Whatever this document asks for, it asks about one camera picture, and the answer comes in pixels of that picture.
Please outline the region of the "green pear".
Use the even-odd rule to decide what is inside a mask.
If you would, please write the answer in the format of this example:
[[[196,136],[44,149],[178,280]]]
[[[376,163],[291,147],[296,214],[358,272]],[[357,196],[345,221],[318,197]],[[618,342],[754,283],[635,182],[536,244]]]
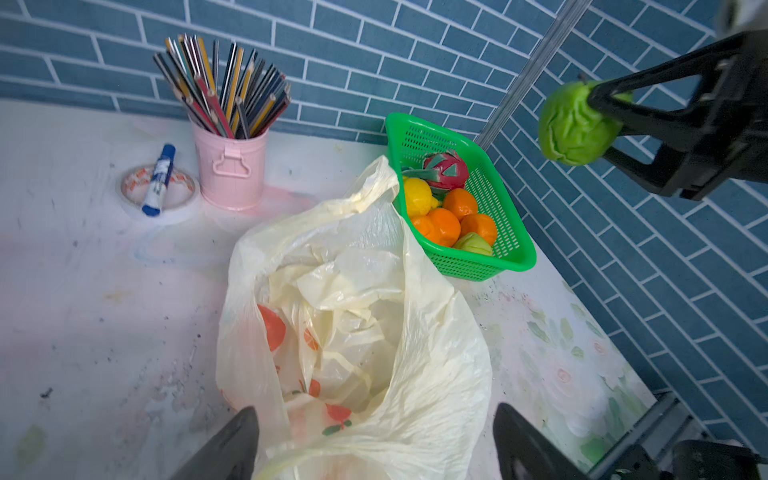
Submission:
[[[470,232],[461,236],[453,245],[453,248],[459,251],[483,256],[493,255],[492,246],[481,235],[475,232]]]

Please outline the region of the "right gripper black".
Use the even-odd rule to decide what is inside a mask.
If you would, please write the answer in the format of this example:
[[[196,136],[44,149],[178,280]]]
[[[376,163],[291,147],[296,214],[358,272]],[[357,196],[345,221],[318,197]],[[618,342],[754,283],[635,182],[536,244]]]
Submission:
[[[627,134],[663,144],[650,163],[614,147],[604,154],[650,193],[700,201],[728,176],[765,180],[767,31],[745,31],[599,83],[587,105],[621,123]],[[717,155],[677,151],[716,133]]]

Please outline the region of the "dark green wrinkled fruit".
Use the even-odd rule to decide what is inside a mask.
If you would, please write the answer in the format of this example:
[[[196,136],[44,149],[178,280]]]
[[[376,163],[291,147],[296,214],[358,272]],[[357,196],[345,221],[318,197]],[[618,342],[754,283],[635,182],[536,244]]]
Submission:
[[[588,105],[599,82],[576,81],[556,89],[539,116],[540,150],[545,158],[567,166],[598,160],[619,136],[623,124]]]

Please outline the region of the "orange fruit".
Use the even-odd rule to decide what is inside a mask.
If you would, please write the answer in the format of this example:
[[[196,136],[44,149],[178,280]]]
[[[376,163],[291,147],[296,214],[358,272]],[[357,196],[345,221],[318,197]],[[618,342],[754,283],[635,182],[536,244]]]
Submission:
[[[451,212],[459,222],[469,214],[478,213],[475,197],[463,188],[449,191],[443,199],[442,207]]]
[[[482,237],[490,246],[493,246],[498,238],[498,229],[495,221],[485,214],[469,214],[460,221],[460,226],[462,236],[475,233]]]
[[[440,231],[428,215],[411,218],[411,223],[416,231],[432,243],[440,240]]]
[[[461,234],[461,225],[458,218],[445,208],[436,208],[432,210],[427,217],[432,221],[438,233],[438,239],[435,243],[452,247]]]

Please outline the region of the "red dragon fruit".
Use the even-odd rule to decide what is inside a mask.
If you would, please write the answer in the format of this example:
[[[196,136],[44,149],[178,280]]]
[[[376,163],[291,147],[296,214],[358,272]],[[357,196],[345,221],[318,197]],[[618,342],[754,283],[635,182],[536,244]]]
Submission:
[[[424,180],[437,194],[463,189],[470,177],[467,164],[455,151],[426,154],[420,168],[404,168],[402,174]]]

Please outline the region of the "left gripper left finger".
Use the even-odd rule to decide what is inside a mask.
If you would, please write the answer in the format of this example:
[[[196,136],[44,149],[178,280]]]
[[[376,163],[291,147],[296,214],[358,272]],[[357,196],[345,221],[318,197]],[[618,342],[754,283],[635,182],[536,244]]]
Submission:
[[[248,406],[184,463],[171,479],[250,479],[256,464],[259,434],[257,412],[253,406]]]

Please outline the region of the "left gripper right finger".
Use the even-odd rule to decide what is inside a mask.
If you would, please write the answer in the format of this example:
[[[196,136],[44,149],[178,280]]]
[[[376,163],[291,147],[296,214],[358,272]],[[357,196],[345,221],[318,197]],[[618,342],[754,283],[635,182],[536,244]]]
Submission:
[[[503,480],[588,478],[509,404],[498,405],[492,432]]]

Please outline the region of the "yellow apple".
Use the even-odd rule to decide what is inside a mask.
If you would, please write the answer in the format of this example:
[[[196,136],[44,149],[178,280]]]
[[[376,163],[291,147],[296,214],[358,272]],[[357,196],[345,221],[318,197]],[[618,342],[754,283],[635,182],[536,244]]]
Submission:
[[[407,177],[404,181],[404,193],[409,218],[425,216],[435,208],[435,198],[425,180]]]

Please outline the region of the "yellow printed plastic bag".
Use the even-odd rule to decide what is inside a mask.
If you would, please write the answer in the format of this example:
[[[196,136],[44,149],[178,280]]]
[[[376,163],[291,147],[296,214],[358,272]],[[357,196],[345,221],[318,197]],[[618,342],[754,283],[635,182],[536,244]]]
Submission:
[[[492,369],[464,296],[393,202],[385,157],[347,194],[235,244],[216,382],[260,427],[258,479],[462,479]]]

